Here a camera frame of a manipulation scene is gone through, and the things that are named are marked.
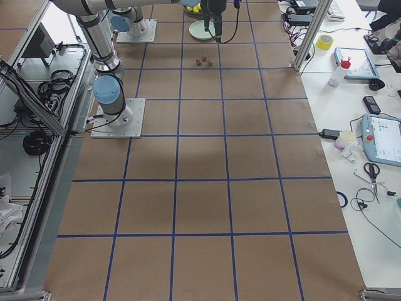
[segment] white cup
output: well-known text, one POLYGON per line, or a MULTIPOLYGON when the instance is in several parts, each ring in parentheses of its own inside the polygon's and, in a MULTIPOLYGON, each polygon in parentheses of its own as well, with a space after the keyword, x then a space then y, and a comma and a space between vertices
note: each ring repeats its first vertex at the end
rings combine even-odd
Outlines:
POLYGON ((353 144, 356 139, 357 138, 355 137, 355 134, 353 132, 350 132, 349 130, 344 130, 340 133, 337 140, 334 142, 334 147, 336 149, 342 150, 348 145, 353 144))

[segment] white plate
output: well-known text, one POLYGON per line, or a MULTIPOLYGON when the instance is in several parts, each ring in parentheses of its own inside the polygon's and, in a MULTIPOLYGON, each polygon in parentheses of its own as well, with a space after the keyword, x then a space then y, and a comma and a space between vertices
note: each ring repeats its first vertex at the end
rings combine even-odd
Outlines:
MULTIPOLYGON (((192 23, 189 26, 190 35, 193 36, 195 39, 198 39, 198 40, 210 40, 212 38, 211 34, 208 33, 207 31, 205 31, 204 24, 205 23, 203 22, 203 20, 196 21, 196 22, 192 23)), ((211 33, 214 36, 214 25, 213 25, 213 22, 210 23, 209 30, 211 31, 211 33)))

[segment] white keyboard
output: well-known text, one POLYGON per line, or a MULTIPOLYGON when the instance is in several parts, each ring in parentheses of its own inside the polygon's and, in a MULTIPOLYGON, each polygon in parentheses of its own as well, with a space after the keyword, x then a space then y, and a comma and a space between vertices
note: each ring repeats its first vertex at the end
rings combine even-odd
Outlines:
POLYGON ((343 11, 340 9, 338 6, 338 3, 336 0, 333 0, 330 4, 330 7, 327 12, 327 18, 329 21, 336 21, 336 22, 342 22, 345 19, 345 15, 343 11))

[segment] white mounting plate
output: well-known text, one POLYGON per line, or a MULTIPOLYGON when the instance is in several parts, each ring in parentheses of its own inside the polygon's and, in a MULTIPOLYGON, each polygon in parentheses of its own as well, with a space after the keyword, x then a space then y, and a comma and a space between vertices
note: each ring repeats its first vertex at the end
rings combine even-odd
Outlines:
POLYGON ((125 44, 140 44, 140 43, 153 43, 156 37, 156 19, 147 20, 148 30, 143 36, 134 38, 127 33, 118 33, 117 43, 125 44))
MULTIPOLYGON (((109 127, 104 125, 105 119, 96 119, 93 127, 103 125, 99 129, 91 131, 91 137, 94 139, 101 138, 140 138, 142 133, 143 125, 143 114, 145 113, 145 102, 144 98, 126 98, 126 106, 129 107, 133 112, 133 120, 130 124, 124 127, 109 127)), ((102 108, 99 106, 96 114, 103 114, 102 108)))

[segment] device screen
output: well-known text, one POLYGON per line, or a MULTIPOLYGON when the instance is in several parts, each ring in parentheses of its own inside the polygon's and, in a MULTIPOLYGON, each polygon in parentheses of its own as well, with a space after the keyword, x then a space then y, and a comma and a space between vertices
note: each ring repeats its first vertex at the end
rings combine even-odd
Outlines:
POLYGON ((371 117, 377 157, 401 162, 401 122, 371 117))
POLYGON ((341 55, 344 60, 351 58, 351 67, 348 69, 347 75, 363 77, 373 75, 372 66, 365 50, 341 48, 341 55))

